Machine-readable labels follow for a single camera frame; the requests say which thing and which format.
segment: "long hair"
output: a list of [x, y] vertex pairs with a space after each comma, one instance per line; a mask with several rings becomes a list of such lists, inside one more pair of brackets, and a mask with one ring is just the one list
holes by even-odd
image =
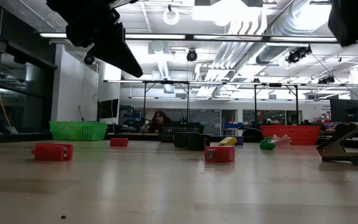
[[154, 113], [154, 116], [153, 116], [153, 119], [152, 119], [151, 123], [157, 124], [157, 121], [155, 120], [155, 117], [157, 116], [157, 114], [159, 114], [164, 119], [164, 124], [165, 125], [172, 122], [172, 120], [163, 111], [158, 110], [158, 111], [156, 111]]

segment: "red basket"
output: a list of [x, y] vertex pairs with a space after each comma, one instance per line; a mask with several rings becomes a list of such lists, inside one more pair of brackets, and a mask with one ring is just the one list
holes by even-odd
[[274, 134], [280, 138], [288, 135], [291, 138], [291, 144], [316, 144], [321, 127], [271, 125], [262, 126], [261, 128], [264, 138], [273, 137]]

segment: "plastic basket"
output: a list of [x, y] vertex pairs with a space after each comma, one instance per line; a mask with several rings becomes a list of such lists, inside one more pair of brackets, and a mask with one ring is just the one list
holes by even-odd
[[181, 124], [177, 126], [161, 126], [158, 129], [158, 137], [161, 142], [173, 142], [175, 132], [204, 133], [203, 125]]
[[320, 126], [290, 126], [290, 125], [271, 125], [261, 126], [264, 138], [283, 137], [288, 135], [291, 138], [291, 144], [312, 145], [317, 143], [320, 133]]
[[104, 139], [106, 123], [51, 121], [54, 140], [96, 141]]

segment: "green object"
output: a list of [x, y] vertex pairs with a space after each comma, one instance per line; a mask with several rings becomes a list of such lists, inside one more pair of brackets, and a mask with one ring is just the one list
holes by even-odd
[[96, 141], [104, 139], [106, 123], [50, 121], [54, 140]]
[[267, 137], [263, 139], [259, 144], [260, 149], [273, 150], [276, 145], [271, 143], [271, 140], [273, 140], [273, 137]]

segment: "red block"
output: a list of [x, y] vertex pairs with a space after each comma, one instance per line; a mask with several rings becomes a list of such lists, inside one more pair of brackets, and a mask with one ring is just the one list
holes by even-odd
[[73, 149], [72, 144], [38, 143], [31, 153], [38, 161], [69, 161], [73, 158]]
[[205, 161], [230, 162], [234, 160], [234, 146], [208, 146], [204, 148]]
[[110, 146], [128, 146], [128, 138], [111, 138]]

